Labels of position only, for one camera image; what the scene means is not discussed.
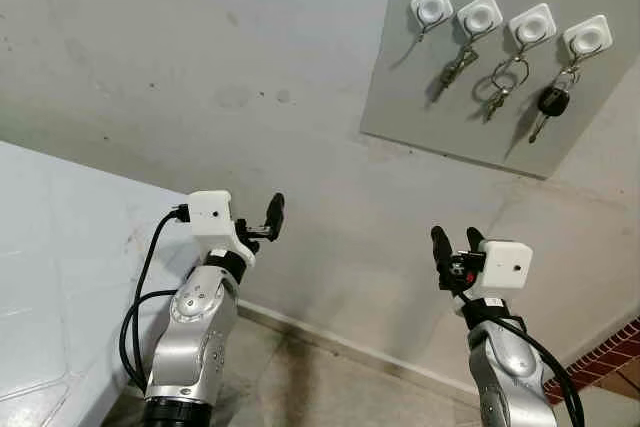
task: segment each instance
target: gray panel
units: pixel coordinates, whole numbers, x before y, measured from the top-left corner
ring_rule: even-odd
[[[480,59],[432,102],[433,80],[455,58],[464,36],[457,22],[448,21],[415,44],[419,29],[407,8],[409,1],[389,0],[362,131],[536,177],[553,173],[632,65],[640,44],[639,0],[497,0],[505,25],[520,12],[547,2],[558,35],[527,54],[531,77],[484,124],[484,99],[494,91],[488,76],[515,51],[506,27],[477,43]],[[451,1],[458,9],[472,0]],[[613,32],[613,48],[584,63],[567,111],[548,122],[538,141],[529,144],[536,95],[567,61],[561,33],[600,13],[607,16]]]

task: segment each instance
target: black key fob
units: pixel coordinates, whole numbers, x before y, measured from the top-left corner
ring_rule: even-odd
[[[558,117],[569,104],[569,92],[559,87],[549,86],[538,98],[538,109],[549,117]]]

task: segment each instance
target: concrete floor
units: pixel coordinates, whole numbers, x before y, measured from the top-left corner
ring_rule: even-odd
[[[142,401],[129,394],[104,427],[137,425]],[[475,408],[245,319],[229,338],[212,425],[481,426]]]

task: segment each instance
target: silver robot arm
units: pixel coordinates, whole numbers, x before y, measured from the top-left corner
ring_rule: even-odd
[[[557,427],[543,393],[544,364],[538,352],[479,314],[489,313],[525,331],[524,321],[510,314],[504,299],[524,287],[532,251],[518,242],[485,240],[473,228],[467,235],[471,251],[453,255],[442,228],[431,231],[440,288],[453,293],[456,313],[470,330],[469,368],[480,394],[483,425]]]
[[[225,345],[237,317],[238,285],[255,263],[255,239],[275,240],[284,197],[276,194],[265,225],[233,221],[226,191],[189,196],[189,222],[201,263],[178,289],[169,324],[158,341],[145,392],[145,427],[204,427],[222,384]]]

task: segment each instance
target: baseboard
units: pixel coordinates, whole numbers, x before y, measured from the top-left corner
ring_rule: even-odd
[[[278,332],[286,333],[325,350],[403,380],[433,390],[474,407],[479,406],[477,391],[461,382],[442,376],[390,355],[358,345],[332,332],[313,327],[274,310],[240,300],[238,311],[242,317]]]

